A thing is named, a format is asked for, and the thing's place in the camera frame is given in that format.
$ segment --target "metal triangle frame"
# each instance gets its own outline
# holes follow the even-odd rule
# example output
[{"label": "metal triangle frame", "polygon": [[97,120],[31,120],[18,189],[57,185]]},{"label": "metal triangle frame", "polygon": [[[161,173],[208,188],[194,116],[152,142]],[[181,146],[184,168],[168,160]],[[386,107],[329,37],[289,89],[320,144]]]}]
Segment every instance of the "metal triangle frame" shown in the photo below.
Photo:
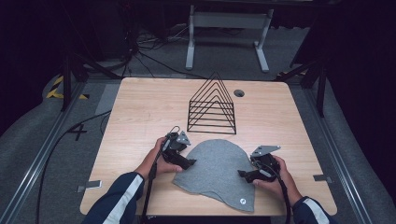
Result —
[{"label": "metal triangle frame", "polygon": [[213,73],[191,97],[187,132],[236,134],[233,99],[219,73]]}]

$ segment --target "table leg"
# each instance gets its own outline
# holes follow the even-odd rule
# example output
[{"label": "table leg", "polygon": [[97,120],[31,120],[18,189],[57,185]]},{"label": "table leg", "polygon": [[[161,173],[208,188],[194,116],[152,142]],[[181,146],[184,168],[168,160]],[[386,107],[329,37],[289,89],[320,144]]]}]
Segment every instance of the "table leg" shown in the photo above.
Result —
[{"label": "table leg", "polygon": [[187,59],[186,59],[186,69],[191,70],[192,64],[194,61],[194,6],[190,8],[190,24],[189,24],[189,32],[190,32],[190,41],[189,47],[187,49]]},{"label": "table leg", "polygon": [[267,18],[265,18],[264,25],[262,27],[262,37],[260,38],[260,41],[254,42],[254,47],[256,49],[257,57],[259,58],[259,62],[260,62],[260,67],[262,68],[262,71],[264,73],[269,72],[269,67],[267,61],[265,60],[264,52],[262,51],[262,46],[264,45],[264,40],[265,37],[267,36],[273,13],[274,13],[273,9],[268,10]]}]

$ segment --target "hand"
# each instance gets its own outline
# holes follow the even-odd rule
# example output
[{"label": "hand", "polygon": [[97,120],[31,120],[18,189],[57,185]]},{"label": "hand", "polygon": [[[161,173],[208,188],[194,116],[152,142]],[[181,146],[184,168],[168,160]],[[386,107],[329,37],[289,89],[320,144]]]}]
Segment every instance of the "hand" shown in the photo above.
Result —
[{"label": "hand", "polygon": [[[155,147],[148,153],[146,158],[143,159],[142,163],[134,170],[135,172],[141,174],[145,178],[145,180],[149,179],[149,170],[151,169],[152,163],[154,163],[158,151],[161,150],[161,144],[165,139],[165,137],[157,139]],[[180,166],[166,162],[163,159],[163,155],[160,155],[160,157],[158,158],[157,175],[181,171],[183,171],[183,169]]]},{"label": "hand", "polygon": [[[279,162],[280,177],[282,178],[283,182],[285,183],[286,187],[288,188],[288,196],[289,196],[289,200],[290,200],[290,205],[294,206],[294,204],[297,203],[297,201],[299,201],[301,198],[303,198],[303,196],[301,195],[300,191],[297,190],[297,186],[294,182],[294,179],[291,176],[291,174],[289,173],[288,169],[286,168],[285,161],[282,160],[278,156],[273,155],[273,157],[277,160],[277,162]],[[267,181],[263,181],[260,179],[255,179],[255,180],[253,180],[253,184],[257,187],[262,188],[262,189],[267,189],[267,190],[271,191],[272,193],[274,193],[276,195],[276,197],[279,200],[284,201],[282,188],[280,187],[279,181],[275,180],[273,182],[267,182]]]}]

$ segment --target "gray beanie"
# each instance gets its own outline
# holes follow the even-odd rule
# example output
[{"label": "gray beanie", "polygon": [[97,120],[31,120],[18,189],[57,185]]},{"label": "gray beanie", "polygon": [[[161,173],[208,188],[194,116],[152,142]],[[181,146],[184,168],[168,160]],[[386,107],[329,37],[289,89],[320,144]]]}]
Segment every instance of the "gray beanie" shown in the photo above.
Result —
[{"label": "gray beanie", "polygon": [[214,139],[198,144],[186,157],[197,162],[177,173],[174,184],[190,193],[202,194],[242,211],[254,211],[254,186],[237,170],[251,171],[246,152],[227,140]]}]

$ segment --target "jacket sleeve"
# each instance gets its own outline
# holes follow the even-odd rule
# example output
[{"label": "jacket sleeve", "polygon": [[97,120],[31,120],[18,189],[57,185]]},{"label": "jacket sleeve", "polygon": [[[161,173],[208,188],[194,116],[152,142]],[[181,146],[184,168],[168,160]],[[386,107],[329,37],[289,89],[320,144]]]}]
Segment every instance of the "jacket sleeve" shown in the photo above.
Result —
[{"label": "jacket sleeve", "polygon": [[333,219],[317,201],[303,197],[293,207],[295,224],[336,224]]},{"label": "jacket sleeve", "polygon": [[85,216],[82,223],[133,223],[136,201],[143,194],[145,180],[138,173],[121,175]]}]

